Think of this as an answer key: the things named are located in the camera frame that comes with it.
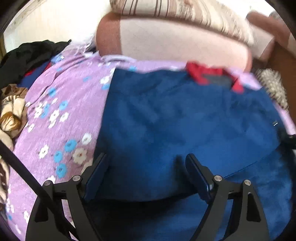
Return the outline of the blue work jacket red collar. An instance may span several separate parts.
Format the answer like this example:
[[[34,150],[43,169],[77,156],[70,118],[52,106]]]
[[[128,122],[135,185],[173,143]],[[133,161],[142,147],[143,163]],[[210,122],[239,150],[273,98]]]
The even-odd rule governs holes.
[[[109,165],[94,202],[104,240],[189,240],[206,210],[185,168],[194,154],[212,173],[249,179],[270,239],[295,205],[293,151],[273,102],[262,89],[236,93],[198,85],[185,71],[116,69],[95,154]]]

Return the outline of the black clothes pile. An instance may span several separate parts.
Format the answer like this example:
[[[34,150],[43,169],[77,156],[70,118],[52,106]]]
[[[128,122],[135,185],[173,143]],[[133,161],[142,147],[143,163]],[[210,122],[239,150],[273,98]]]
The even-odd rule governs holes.
[[[28,71],[51,60],[70,43],[71,40],[57,43],[49,40],[23,43],[6,53],[1,61],[1,88],[9,84],[18,84]]]

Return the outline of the black white checkered cloth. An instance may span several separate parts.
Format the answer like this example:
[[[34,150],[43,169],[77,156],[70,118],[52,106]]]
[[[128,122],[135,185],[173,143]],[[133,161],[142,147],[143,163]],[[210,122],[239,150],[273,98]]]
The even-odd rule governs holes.
[[[259,69],[255,72],[255,77],[272,100],[274,100],[282,109],[289,109],[287,91],[283,86],[282,78],[278,71],[270,68]]]

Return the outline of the brown pink bed headboard cushion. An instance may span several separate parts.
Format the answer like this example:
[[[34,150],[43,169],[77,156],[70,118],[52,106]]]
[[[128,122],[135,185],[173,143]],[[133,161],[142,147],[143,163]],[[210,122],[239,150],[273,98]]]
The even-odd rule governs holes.
[[[288,97],[295,98],[295,54],[288,50],[289,39],[293,38],[289,28],[283,21],[256,11],[249,12],[246,18],[274,37],[275,46],[267,66],[280,72]]]

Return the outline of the purple floral bed sheet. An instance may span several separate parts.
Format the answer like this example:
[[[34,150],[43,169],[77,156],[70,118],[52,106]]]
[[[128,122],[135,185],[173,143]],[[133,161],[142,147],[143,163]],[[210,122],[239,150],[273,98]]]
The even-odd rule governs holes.
[[[116,67],[183,70],[180,61],[137,61],[122,55],[64,52],[29,89],[28,121],[14,153],[40,182],[65,181],[92,163],[95,138]]]

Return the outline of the brown cream patterned blanket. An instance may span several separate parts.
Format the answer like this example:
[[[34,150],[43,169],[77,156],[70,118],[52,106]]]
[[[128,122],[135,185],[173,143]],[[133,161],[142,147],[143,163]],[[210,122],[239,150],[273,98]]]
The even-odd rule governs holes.
[[[27,123],[27,110],[25,96],[27,88],[10,84],[1,89],[1,141],[10,149],[14,149],[16,139]],[[8,197],[8,184],[10,168],[1,159],[1,210],[6,206]]]

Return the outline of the striped beige pillow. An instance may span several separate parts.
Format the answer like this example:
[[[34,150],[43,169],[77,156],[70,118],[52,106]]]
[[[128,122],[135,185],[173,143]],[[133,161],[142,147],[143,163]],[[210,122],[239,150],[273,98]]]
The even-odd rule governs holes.
[[[218,1],[110,1],[114,13],[188,21],[222,33],[249,47],[254,37],[247,20]]]

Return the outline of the blue garment under pile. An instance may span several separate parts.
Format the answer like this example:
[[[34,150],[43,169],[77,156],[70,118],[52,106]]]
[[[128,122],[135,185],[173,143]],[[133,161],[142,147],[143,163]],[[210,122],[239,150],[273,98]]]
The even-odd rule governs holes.
[[[22,78],[20,83],[18,84],[18,87],[24,87],[27,89],[30,89],[30,87],[33,85],[35,80],[49,67],[51,67],[51,61],[47,61],[43,63],[41,66],[28,71],[25,76]]]

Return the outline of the pink brown bolster cushion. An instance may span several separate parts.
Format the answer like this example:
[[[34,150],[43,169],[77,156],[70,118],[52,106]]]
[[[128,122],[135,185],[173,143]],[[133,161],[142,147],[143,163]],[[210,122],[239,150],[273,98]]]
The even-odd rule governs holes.
[[[250,49],[243,43],[185,21],[106,14],[95,35],[100,55],[137,60],[197,61],[249,72]]]

